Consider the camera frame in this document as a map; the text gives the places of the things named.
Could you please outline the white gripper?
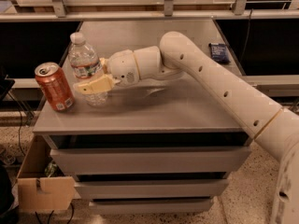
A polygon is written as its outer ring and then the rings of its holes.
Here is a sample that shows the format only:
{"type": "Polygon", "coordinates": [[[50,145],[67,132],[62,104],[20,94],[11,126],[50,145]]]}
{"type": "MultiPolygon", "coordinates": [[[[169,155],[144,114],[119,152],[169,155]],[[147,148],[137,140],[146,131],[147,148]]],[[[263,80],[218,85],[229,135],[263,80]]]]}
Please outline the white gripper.
{"type": "Polygon", "coordinates": [[[75,91],[87,95],[111,91],[114,86],[127,87],[139,81],[139,73],[134,53],[127,49],[114,53],[107,61],[99,58],[104,75],[75,83],[75,91]]]}

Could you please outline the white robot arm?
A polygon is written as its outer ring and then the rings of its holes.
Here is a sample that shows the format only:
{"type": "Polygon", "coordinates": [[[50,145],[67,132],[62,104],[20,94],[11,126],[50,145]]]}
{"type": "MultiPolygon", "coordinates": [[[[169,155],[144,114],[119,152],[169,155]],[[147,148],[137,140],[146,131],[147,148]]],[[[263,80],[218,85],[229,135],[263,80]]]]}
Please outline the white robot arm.
{"type": "Polygon", "coordinates": [[[185,72],[199,82],[246,134],[279,161],[270,224],[299,222],[299,117],[205,55],[187,36],[168,32],[159,46],[117,52],[106,67],[74,85],[81,94],[111,91],[142,79],[185,72]]]}

